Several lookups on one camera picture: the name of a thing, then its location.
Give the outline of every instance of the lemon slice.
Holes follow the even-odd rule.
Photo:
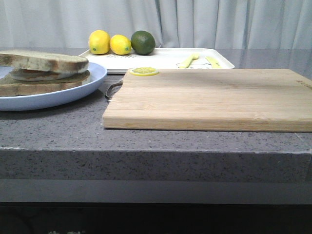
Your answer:
[[[159,73],[154,67],[138,67],[130,70],[130,73],[135,76],[153,76]]]

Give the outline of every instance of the green lime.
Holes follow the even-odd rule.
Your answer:
[[[148,55],[155,49],[155,39],[149,32],[140,30],[133,33],[131,45],[134,51],[139,55]]]

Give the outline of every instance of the metal handle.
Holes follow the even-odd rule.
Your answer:
[[[111,98],[113,97],[113,94],[112,94],[113,88],[116,87],[116,86],[120,86],[120,85],[122,85],[122,84],[123,84],[123,81],[122,81],[122,80],[121,80],[121,81],[118,81],[117,83],[111,84],[111,85],[108,87],[108,89],[106,90],[105,97],[106,97],[107,99],[111,99]]]

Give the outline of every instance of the wooden cutting board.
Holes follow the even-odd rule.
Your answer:
[[[161,69],[123,78],[105,128],[312,132],[312,81],[289,69]]]

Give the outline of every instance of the lime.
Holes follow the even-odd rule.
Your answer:
[[[135,76],[153,76],[159,73],[154,67],[138,67],[130,70],[130,73]]]
[[[136,31],[131,36],[131,45],[139,55],[148,55],[155,49],[155,39],[152,34],[146,31]]]
[[[110,36],[103,30],[96,30],[89,35],[89,49],[92,54],[101,55],[109,51]]]
[[[110,47],[117,55],[127,55],[131,52],[130,40],[126,36],[120,34],[116,34],[111,38]]]

